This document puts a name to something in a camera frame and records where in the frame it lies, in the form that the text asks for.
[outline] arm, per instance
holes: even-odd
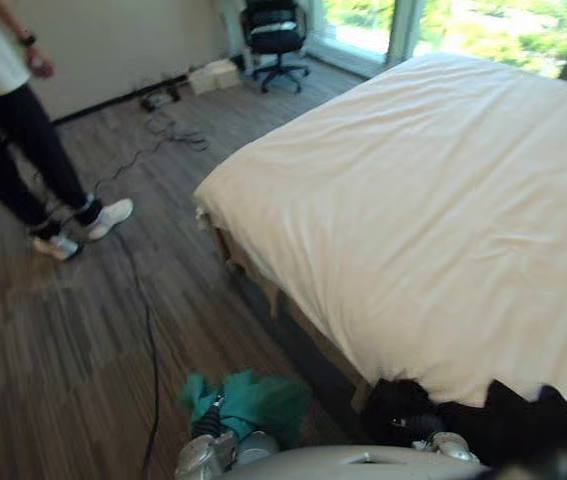
[[[23,42],[32,36],[3,0],[0,0],[0,22],[12,32],[18,42]],[[25,63],[37,77],[47,78],[54,75],[54,64],[35,45],[25,47]]]

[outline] bed frame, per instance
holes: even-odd
[[[320,352],[356,387],[350,404],[355,412],[360,413],[372,391],[372,386],[361,376],[343,353],[323,335],[305,316],[294,300],[283,292],[278,285],[264,277],[247,253],[236,243],[232,234],[212,226],[209,217],[203,218],[212,232],[214,242],[225,267],[230,270],[242,270],[267,296],[270,303],[270,316],[278,318],[281,307],[289,307],[294,321],[310,336]]]

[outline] white bed sheet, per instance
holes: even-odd
[[[413,59],[244,147],[195,201],[368,381],[567,398],[567,83]]]

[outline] white sneaker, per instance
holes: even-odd
[[[134,204],[129,198],[119,200],[112,205],[103,207],[99,216],[90,225],[85,227],[87,239],[91,242],[100,240],[108,234],[112,227],[128,219],[132,214]]]
[[[49,240],[34,237],[34,249],[39,253],[51,255],[57,260],[64,262],[80,253],[83,246],[59,233],[50,237]]]

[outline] wristwatch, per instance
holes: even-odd
[[[31,46],[34,45],[35,43],[36,43],[36,37],[35,37],[33,34],[29,33],[29,32],[27,32],[27,37],[25,37],[25,38],[19,38],[19,44],[20,44],[22,47],[25,47],[25,48],[31,47]]]

